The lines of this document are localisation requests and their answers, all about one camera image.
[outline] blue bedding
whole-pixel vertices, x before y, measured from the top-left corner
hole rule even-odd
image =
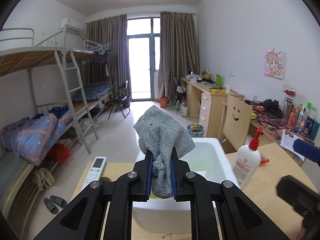
[[[85,98],[87,101],[97,101],[111,92],[112,86],[108,83],[90,84],[84,86]],[[83,102],[81,90],[72,97],[73,103]]]
[[[1,130],[0,144],[17,157],[39,166],[71,119],[70,110],[60,119],[53,113],[45,113],[38,119],[23,118]]]

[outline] slipper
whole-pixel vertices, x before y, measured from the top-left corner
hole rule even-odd
[[[59,209],[48,198],[45,198],[43,202],[52,214],[56,215],[59,213]]]
[[[52,201],[53,203],[55,203],[57,206],[61,208],[64,208],[68,204],[63,198],[60,198],[54,195],[50,196],[50,201]]]

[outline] red bag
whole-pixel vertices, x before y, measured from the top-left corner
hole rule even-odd
[[[55,143],[47,153],[47,157],[59,163],[64,163],[70,156],[69,148],[62,143]]]

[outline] blue gripper pad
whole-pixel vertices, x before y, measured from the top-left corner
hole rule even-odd
[[[146,186],[146,195],[149,198],[151,194],[151,185],[152,185],[152,162],[153,162],[153,155],[151,155],[149,169],[148,169],[148,176],[147,176],[147,186]]]
[[[177,181],[176,181],[176,173],[174,171],[173,160],[172,157],[170,159],[171,166],[171,189],[174,200],[177,198]]]
[[[314,163],[320,162],[320,149],[303,140],[295,140],[293,143],[293,149],[295,152],[305,156]]]

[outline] curtain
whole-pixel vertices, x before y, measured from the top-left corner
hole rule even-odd
[[[112,77],[115,91],[125,81],[129,81],[127,96],[131,96],[130,69],[128,49],[126,45],[127,15],[114,16],[87,24],[86,39],[101,44],[110,43],[108,53],[108,72]],[[109,81],[105,64],[94,60],[87,61],[82,67],[81,75],[87,84]]]
[[[196,28],[192,14],[162,12],[160,15],[159,96],[168,97],[169,83],[190,73],[199,74]]]

